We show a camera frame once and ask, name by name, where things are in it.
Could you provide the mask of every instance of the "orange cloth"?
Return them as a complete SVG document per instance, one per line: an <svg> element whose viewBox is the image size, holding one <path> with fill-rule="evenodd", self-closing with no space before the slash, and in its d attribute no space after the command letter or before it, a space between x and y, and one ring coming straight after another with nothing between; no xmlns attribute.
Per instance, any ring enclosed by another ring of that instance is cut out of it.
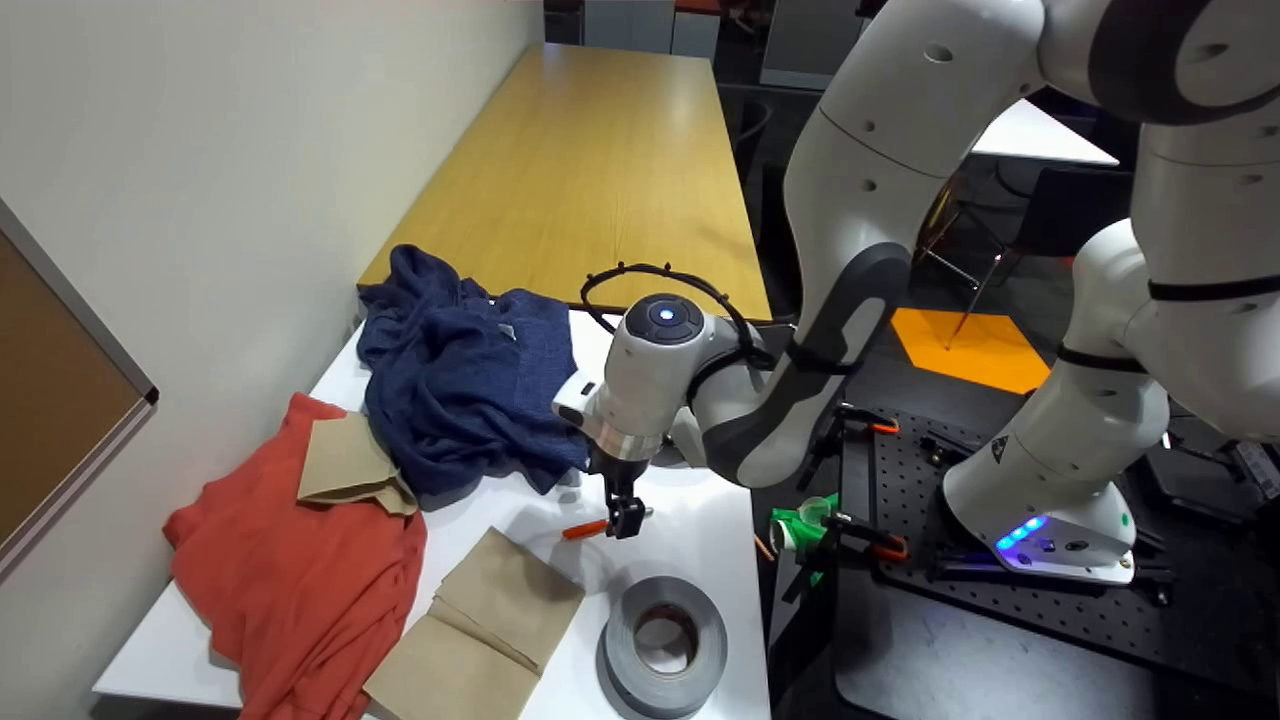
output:
<svg viewBox="0 0 1280 720"><path fill-rule="evenodd" d="M425 516L298 502L313 421L331 415L294 397L281 432L165 523L171 579L240 668L250 720L361 717L414 606Z"/></svg>

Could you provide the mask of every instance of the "white table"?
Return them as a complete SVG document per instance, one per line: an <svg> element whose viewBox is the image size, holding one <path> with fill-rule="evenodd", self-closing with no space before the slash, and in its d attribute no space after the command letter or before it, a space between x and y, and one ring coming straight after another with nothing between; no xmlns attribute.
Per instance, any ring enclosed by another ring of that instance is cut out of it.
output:
<svg viewBox="0 0 1280 720"><path fill-rule="evenodd" d="M357 336L313 387L315 400L361 407L367 373L357 359ZM572 353L588 373L604 368L608 336L572 311ZM648 466L640 479L652 516L635 540L560 542L560 529L604 516L600 477L575 486L538 497L524 477L489 477L467 500L430 511L430 555L410 623L420 619L485 529L501 529L541 561L583 583L583 602L557 642L544 679L524 702L527 720L617 717L597 685L597 641L608 619L608 593L643 576L684 576L706 586L729 627L729 668L699 717L707 720L764 720L764 623L758 593L754 500L744 486L706 466ZM168 699L240 709L240 679L214 662L208 627L178 583L162 593L110 672L96 679L101 697Z"/></svg>

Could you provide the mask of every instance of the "cardboard piece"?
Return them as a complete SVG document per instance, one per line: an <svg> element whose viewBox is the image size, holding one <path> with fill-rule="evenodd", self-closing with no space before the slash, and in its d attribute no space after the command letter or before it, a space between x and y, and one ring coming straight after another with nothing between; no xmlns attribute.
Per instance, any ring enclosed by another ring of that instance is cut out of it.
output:
<svg viewBox="0 0 1280 720"><path fill-rule="evenodd" d="M298 500L303 502L375 500L394 516L420 511L414 486L401 479L397 465L375 442L361 413L313 425L313 442L307 442Z"/></svg>
<svg viewBox="0 0 1280 720"><path fill-rule="evenodd" d="M397 720L521 717L580 598L557 568L485 533L365 687Z"/></svg>

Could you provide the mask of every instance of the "wooden table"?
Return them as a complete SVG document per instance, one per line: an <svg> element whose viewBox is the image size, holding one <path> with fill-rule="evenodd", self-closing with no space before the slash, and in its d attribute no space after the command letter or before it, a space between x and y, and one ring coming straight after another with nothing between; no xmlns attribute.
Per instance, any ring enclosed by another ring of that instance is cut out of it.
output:
<svg viewBox="0 0 1280 720"><path fill-rule="evenodd" d="M575 304L588 271L643 259L714 281L754 320L772 314L706 60L527 46L361 285L388 274L397 244L493 296L534 289ZM675 285L624 274L597 301L628 309L661 289Z"/></svg>

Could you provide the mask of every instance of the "duct tape roll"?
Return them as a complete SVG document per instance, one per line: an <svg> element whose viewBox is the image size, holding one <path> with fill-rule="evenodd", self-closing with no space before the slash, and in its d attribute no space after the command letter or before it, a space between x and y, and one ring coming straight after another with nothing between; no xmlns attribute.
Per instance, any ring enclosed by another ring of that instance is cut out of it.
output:
<svg viewBox="0 0 1280 720"><path fill-rule="evenodd" d="M597 672L621 717L691 717L721 685L729 635L718 602L675 576L648 576L611 598Z"/></svg>

